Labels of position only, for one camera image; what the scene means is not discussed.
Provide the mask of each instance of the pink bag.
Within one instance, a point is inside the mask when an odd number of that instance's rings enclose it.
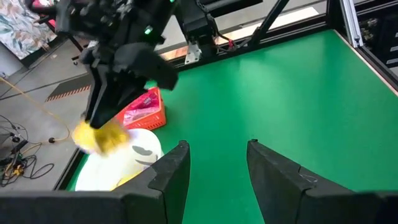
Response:
[[[129,125],[135,120],[159,110],[160,102],[157,89],[151,88],[126,107],[123,125]]]

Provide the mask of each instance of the green led light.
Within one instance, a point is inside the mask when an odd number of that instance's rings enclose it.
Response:
[[[150,33],[152,32],[152,29],[153,29],[153,28],[152,28],[151,26],[147,26],[147,28],[146,28],[145,31],[144,31],[145,34],[146,34],[146,35],[150,34]]]

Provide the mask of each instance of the red plastic basket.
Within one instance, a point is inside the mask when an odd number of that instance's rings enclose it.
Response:
[[[155,87],[155,88],[157,89],[156,93],[157,93],[157,96],[159,97],[159,102],[160,102],[159,110],[157,110],[154,113],[143,116],[143,117],[133,121],[131,124],[125,125],[125,127],[127,129],[144,128],[144,129],[148,129],[148,130],[153,130],[155,128],[159,128],[166,124],[166,114],[165,114],[165,110],[164,110],[164,102],[163,102],[162,96],[160,95],[159,88],[157,88],[157,87]],[[127,107],[125,107],[122,111],[120,111],[116,115],[116,119],[119,120],[119,122],[122,124],[123,124],[124,114],[127,110]]]

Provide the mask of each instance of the black robotic arm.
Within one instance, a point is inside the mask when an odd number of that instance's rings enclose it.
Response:
[[[61,0],[54,6],[35,7],[35,13],[55,19],[56,33],[97,40],[80,60],[93,77],[85,120],[100,128],[130,102],[146,92],[148,80],[173,90],[177,72],[154,52],[178,0]]]

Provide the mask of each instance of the gray floor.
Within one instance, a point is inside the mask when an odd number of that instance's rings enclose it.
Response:
[[[226,30],[231,27],[235,29],[242,24],[247,24],[249,21],[258,20],[265,16],[264,10],[269,12],[275,2],[276,0],[264,1],[264,3],[257,6],[217,18],[219,28],[220,30]],[[291,1],[287,9],[293,9],[309,2],[314,2],[314,0]],[[324,2],[319,2],[313,7],[319,13],[325,11]],[[168,37],[168,41],[162,47],[184,42],[183,36],[179,32],[180,29],[176,21],[171,20],[164,33]],[[78,54],[77,49],[68,41],[49,54],[44,60],[39,60],[38,65],[32,70],[15,74],[9,78],[12,84],[15,84],[23,91],[27,91],[34,100],[42,103],[50,112],[59,115],[70,129],[75,127],[81,112],[85,109],[88,92],[84,91],[56,101],[46,103],[44,101],[57,87],[58,83],[77,77],[85,72],[83,66],[72,64],[70,57],[76,54]],[[26,98],[19,95],[18,92],[11,90],[5,83],[0,83],[0,114],[15,123],[25,126],[29,132],[30,142],[46,141],[50,137],[62,138],[67,134],[67,130],[62,124],[36,108]],[[7,147],[11,146],[10,141],[5,142],[3,147],[0,147],[0,156],[9,153]],[[38,158],[37,168],[44,164],[54,163],[55,167],[53,170],[35,180],[20,178],[13,184],[0,187],[0,191],[53,189],[74,150],[75,145],[70,139],[55,144],[44,144],[36,153]]]
[[[65,42],[54,53],[50,54],[37,67],[28,73],[15,74],[9,78],[16,87],[28,92],[29,96],[51,113],[57,114],[64,122],[73,129],[80,119],[81,112],[84,111],[88,92],[84,91],[76,95],[62,98],[57,101],[44,103],[45,99],[57,87],[57,82],[73,78],[85,72],[82,65],[73,65],[70,57],[78,54],[77,49],[71,42]],[[33,103],[18,92],[10,90],[5,83],[0,83],[0,114],[10,119],[12,122],[23,125],[29,133],[30,142],[46,141],[50,137],[62,138],[67,135],[66,127],[53,119],[48,114],[38,109]],[[5,156],[9,151],[11,142],[7,141],[0,147],[0,155]],[[15,183],[0,190],[51,190],[56,184],[60,174],[63,172],[76,149],[71,139],[55,144],[44,144],[37,152],[36,169],[48,163],[54,163],[54,168],[49,174],[35,180],[19,178]],[[26,155],[33,154],[36,149],[30,150]]]

